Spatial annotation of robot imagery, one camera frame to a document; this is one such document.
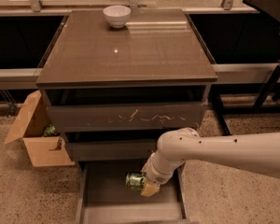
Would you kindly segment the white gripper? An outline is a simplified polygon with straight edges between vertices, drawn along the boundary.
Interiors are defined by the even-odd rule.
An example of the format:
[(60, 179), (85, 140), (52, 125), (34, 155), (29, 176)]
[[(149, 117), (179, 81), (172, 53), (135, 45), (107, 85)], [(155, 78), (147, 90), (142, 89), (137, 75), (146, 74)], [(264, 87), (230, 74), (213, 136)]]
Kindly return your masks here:
[(142, 173), (147, 173), (147, 180), (141, 190), (141, 195), (151, 197), (160, 190), (160, 185), (166, 184), (172, 177), (172, 171), (168, 162), (155, 161), (149, 159), (141, 169)]

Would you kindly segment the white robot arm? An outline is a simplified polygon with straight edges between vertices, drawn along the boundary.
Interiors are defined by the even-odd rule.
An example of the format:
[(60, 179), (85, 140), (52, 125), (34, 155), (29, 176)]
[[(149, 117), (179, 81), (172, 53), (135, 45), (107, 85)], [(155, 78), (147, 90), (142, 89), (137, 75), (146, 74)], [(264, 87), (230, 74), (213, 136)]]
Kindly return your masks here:
[(185, 161), (215, 163), (280, 179), (280, 133), (201, 137), (191, 128), (164, 133), (142, 168), (141, 194), (160, 190)]

